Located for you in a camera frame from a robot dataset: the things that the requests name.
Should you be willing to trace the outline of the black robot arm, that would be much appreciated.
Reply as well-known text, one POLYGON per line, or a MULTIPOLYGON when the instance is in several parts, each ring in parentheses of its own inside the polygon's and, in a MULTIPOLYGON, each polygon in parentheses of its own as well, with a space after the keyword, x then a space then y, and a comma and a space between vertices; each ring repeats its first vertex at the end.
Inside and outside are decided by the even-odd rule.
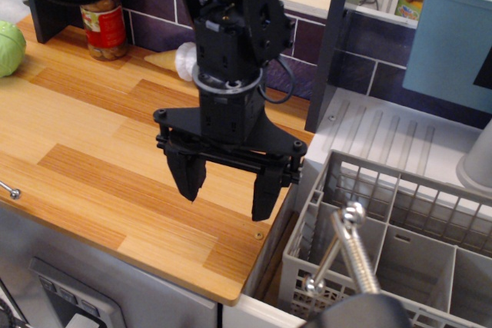
POLYGON ((193 22, 199 105, 157 110, 158 146, 188 200, 208 162, 255 173, 251 216, 267 220, 281 189, 299 181, 307 151, 265 112, 267 67, 291 47, 292 20, 280 0, 183 1, 193 22))

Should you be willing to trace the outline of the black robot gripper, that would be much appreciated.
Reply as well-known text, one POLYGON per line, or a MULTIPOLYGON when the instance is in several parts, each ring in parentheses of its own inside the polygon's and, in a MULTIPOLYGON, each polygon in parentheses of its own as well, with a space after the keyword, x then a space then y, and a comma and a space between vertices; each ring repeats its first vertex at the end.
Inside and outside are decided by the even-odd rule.
POLYGON ((161 108, 153 118, 156 137, 180 194, 195 201, 209 162, 256 175, 253 221, 267 220, 282 185, 301 178, 307 145, 267 116, 265 70, 242 79, 220 79, 193 70, 199 91, 196 108, 161 108))

